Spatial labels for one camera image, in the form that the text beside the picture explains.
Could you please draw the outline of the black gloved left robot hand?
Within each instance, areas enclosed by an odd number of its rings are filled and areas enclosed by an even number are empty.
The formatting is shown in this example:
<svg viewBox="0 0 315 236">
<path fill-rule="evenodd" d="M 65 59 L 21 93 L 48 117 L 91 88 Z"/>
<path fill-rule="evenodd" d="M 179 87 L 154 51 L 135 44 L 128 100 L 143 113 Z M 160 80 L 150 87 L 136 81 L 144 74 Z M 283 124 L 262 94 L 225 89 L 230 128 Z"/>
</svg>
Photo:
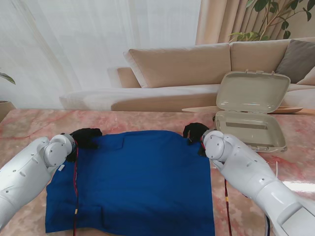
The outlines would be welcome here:
<svg viewBox="0 0 315 236">
<path fill-rule="evenodd" d="M 102 131 L 99 128 L 82 128 L 70 133 L 79 148 L 97 149 L 98 145 L 94 138 L 101 137 Z"/>
</svg>

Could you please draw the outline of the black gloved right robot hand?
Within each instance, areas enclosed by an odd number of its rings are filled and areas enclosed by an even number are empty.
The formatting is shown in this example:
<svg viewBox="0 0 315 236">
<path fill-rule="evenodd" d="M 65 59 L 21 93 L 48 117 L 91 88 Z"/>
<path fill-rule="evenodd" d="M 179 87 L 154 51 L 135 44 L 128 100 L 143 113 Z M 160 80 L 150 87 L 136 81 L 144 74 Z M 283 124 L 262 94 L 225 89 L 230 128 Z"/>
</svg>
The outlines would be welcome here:
<svg viewBox="0 0 315 236">
<path fill-rule="evenodd" d="M 202 123 L 190 123 L 185 126 L 183 130 L 183 137 L 187 139 L 188 145 L 192 145 L 200 142 L 201 137 L 207 130 L 209 130 L 209 128 Z"/>
</svg>

